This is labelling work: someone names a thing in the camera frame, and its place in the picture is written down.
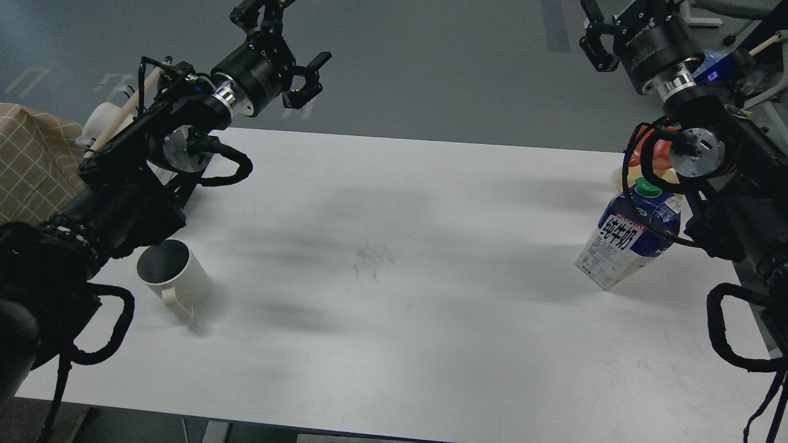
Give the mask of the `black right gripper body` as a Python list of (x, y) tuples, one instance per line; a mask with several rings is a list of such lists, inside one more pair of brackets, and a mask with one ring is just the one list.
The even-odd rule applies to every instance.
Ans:
[(659, 73), (684, 64), (690, 73), (706, 58), (681, 16), (682, 1), (633, 1), (614, 20), (627, 30), (614, 37), (614, 54), (639, 95), (653, 93)]

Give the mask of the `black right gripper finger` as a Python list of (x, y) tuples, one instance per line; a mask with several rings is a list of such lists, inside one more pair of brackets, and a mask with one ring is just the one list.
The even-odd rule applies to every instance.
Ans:
[(585, 34), (579, 40), (580, 48), (591, 62), (597, 72), (614, 72), (621, 59), (609, 52), (602, 42), (603, 34), (617, 37), (622, 34), (622, 25), (613, 19), (605, 19), (605, 15), (598, 6), (597, 1), (580, 1), (582, 10), (588, 19)]

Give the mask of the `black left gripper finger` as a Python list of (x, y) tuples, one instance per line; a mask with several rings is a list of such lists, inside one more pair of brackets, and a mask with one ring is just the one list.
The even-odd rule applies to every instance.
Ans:
[(331, 52), (320, 52), (307, 65), (296, 65), (292, 67), (289, 71), (290, 78), (304, 79), (304, 84), (295, 90), (288, 89), (286, 92), (282, 93), (284, 108), (300, 110), (323, 91), (319, 70), (331, 58)]
[(285, 9), (295, 1), (242, 1), (229, 14), (229, 20), (246, 34), (282, 34)]

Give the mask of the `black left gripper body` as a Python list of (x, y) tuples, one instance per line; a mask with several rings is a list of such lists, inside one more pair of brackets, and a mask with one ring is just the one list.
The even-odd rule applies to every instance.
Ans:
[(212, 68), (214, 96), (231, 115), (256, 117), (293, 83), (296, 60), (284, 37), (256, 33)]

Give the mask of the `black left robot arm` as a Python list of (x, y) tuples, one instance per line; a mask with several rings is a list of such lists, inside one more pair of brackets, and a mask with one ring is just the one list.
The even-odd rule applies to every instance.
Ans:
[(187, 62), (143, 57), (129, 99), (129, 126), (86, 151), (77, 174), (84, 191), (32, 226), (2, 225), (2, 405), (28, 374), (58, 359), (57, 381), (37, 437), (47, 442), (73, 364), (110, 358), (135, 310), (129, 290), (95, 284), (113, 258), (157, 245), (185, 227), (183, 205), (198, 185), (246, 179), (253, 163), (220, 142), (234, 115), (256, 117), (271, 101), (301, 109), (323, 91), (319, 70), (331, 53), (297, 64), (283, 37), (289, 1), (244, 1), (229, 16), (244, 42), (198, 73)]

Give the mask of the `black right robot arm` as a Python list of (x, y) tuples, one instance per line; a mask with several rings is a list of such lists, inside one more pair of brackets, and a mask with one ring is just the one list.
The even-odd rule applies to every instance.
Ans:
[[(641, 148), (645, 178), (686, 197), (686, 237), (662, 237), (734, 265), (740, 283), (707, 294), (707, 333), (721, 359), (774, 376), (754, 418), (775, 403), (766, 441), (777, 441), (786, 414), (786, 152), (741, 109), (727, 70), (696, 76), (706, 54), (681, 16), (681, 1), (633, 1), (613, 16), (595, 1), (581, 6), (587, 23), (579, 44), (595, 70), (622, 66), (636, 93), (661, 99), (661, 118), (636, 126), (624, 159)], [(769, 359), (735, 353), (727, 297), (748, 303), (772, 347)]]

